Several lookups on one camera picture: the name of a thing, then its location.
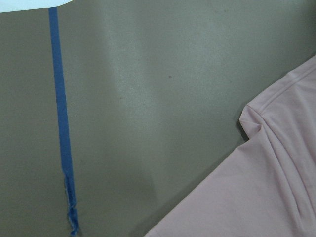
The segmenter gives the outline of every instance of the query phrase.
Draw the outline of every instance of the white object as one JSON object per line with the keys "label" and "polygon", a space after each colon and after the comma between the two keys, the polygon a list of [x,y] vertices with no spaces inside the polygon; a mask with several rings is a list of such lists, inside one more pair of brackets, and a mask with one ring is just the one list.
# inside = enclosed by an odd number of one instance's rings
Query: white object
{"label": "white object", "polygon": [[50,8],[64,5],[72,0],[0,0],[0,12]]}
{"label": "white object", "polygon": [[316,57],[247,104],[237,147],[146,237],[316,236]]}

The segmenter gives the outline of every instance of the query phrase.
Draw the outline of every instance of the blue stripe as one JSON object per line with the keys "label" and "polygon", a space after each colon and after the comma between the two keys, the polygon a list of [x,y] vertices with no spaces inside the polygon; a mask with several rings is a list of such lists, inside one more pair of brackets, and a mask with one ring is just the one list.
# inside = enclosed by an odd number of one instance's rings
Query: blue stripe
{"label": "blue stripe", "polygon": [[67,115],[67,102],[64,83],[63,63],[61,57],[59,29],[58,29],[58,15],[57,8],[52,7],[49,11],[50,23],[50,37],[53,54],[54,75],[55,75],[55,89],[56,89],[56,102],[59,126],[59,142],[61,164],[65,176],[65,186],[68,198],[68,217],[73,228],[71,235],[75,236],[78,231],[78,217],[76,210],[76,194],[73,164],[71,158],[69,126]]}

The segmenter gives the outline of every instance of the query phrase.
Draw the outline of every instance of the blue line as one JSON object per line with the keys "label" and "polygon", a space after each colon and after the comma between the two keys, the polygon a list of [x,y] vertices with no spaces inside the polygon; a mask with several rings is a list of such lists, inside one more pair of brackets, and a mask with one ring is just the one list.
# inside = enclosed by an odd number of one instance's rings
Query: blue line
{"label": "blue line", "polygon": [[49,8],[48,11],[55,75],[61,164],[65,176],[65,186],[68,198],[68,218],[73,228],[73,230],[71,231],[71,235],[75,236],[78,231],[78,217],[76,210],[75,182],[71,158],[67,102],[64,83],[63,63],[59,40],[57,8],[52,7]]}

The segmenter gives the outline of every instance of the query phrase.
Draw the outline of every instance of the pink fabric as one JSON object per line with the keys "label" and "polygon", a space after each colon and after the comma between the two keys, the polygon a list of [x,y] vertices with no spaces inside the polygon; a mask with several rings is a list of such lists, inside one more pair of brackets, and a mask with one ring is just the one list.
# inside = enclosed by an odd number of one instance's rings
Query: pink fabric
{"label": "pink fabric", "polygon": [[316,237],[316,57],[239,120],[250,140],[145,237]]}

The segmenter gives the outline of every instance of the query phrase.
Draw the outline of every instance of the gray surface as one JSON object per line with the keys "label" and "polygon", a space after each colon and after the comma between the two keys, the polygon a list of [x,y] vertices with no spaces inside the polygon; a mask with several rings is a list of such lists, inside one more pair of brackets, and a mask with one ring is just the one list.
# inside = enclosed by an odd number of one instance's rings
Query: gray surface
{"label": "gray surface", "polygon": [[[59,7],[82,236],[141,237],[242,143],[243,106],[315,53],[315,10],[312,0]],[[67,236],[48,14],[5,13],[0,26],[0,207],[20,205],[0,213],[0,234]]]}

